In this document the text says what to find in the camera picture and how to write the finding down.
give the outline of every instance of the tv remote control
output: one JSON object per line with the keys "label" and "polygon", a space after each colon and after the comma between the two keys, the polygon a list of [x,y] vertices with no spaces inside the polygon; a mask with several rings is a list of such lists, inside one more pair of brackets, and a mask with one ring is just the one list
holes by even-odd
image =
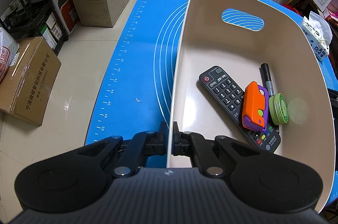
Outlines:
{"label": "tv remote control", "polygon": [[242,126],[244,91],[221,67],[213,66],[205,71],[199,81],[222,105],[249,144],[274,153],[281,143],[279,133],[269,123],[266,132],[254,132]]}

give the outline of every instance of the black marker pen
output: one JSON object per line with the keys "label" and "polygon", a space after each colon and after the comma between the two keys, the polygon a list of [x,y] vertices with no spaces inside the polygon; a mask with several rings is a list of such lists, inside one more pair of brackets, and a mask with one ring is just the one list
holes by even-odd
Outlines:
{"label": "black marker pen", "polygon": [[270,70],[269,65],[267,63],[263,63],[261,65],[262,77],[263,77],[263,84],[268,90],[269,97],[273,96],[273,83],[271,82]]}

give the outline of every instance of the basket handle hole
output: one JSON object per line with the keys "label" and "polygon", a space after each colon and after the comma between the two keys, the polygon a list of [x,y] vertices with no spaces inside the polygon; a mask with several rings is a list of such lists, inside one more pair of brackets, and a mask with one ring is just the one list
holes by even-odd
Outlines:
{"label": "basket handle hole", "polygon": [[226,9],[222,13],[222,20],[252,31],[259,31],[264,27],[264,21],[260,17],[235,9]]}

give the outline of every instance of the storage rack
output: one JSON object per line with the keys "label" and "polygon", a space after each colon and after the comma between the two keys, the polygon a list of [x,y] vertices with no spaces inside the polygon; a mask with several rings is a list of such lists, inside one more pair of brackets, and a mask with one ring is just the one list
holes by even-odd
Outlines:
{"label": "storage rack", "polygon": [[18,33],[18,32],[21,32],[21,33],[27,33],[29,34],[29,37],[33,37],[33,36],[36,36],[36,34],[38,36],[42,36],[41,34],[41,31],[39,30],[39,26],[42,24],[42,22],[45,22],[43,21],[43,18],[45,15],[48,14],[48,12],[52,12],[55,16],[55,19],[58,23],[58,26],[60,27],[61,31],[62,31],[62,36],[60,38],[59,41],[55,40],[57,42],[57,45],[55,47],[55,49],[53,50],[54,53],[56,55],[58,55],[63,43],[65,41],[68,40],[68,35],[65,31],[65,28],[57,14],[57,12],[55,11],[55,8],[54,8],[54,5],[53,5],[53,2],[52,0],[46,0],[44,1],[44,6],[42,7],[41,11],[36,15],[31,15],[31,13],[29,12],[28,10],[28,7],[25,5],[24,3],[24,0],[19,0],[28,19],[29,19],[29,22],[28,23],[24,23],[23,25],[19,25],[18,27],[14,27],[14,28],[11,28],[11,29],[8,29],[4,22],[0,19],[0,24],[1,26],[9,33],[9,34],[13,34],[13,33]]}

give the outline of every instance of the plastic bag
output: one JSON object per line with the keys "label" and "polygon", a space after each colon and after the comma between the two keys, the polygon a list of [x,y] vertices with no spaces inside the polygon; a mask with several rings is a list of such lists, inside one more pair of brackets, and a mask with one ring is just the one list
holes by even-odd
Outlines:
{"label": "plastic bag", "polygon": [[19,49],[19,44],[3,28],[0,28],[0,82],[5,76]]}

